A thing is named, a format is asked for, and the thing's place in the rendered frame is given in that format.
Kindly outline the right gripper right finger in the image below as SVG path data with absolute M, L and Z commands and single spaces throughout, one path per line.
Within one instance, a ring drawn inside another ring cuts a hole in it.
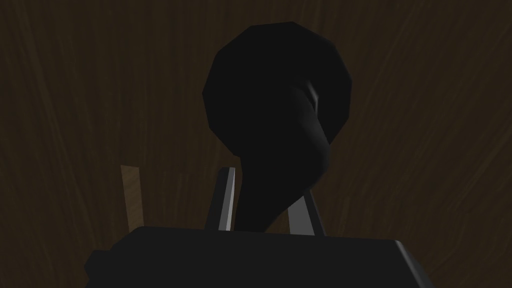
M 326 232 L 311 190 L 287 208 L 289 232 L 293 235 L 325 236 Z

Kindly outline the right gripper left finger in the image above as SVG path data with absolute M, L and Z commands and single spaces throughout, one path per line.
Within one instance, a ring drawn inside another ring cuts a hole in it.
M 234 167 L 222 167 L 217 174 L 213 196 L 205 223 L 205 230 L 230 231 L 233 216 Z

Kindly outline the black door handle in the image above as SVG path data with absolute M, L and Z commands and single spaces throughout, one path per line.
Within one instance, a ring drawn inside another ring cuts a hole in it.
M 215 55 L 209 128 L 239 157 L 234 230 L 265 232 L 327 171 L 353 80 L 333 42 L 295 22 L 252 25 Z

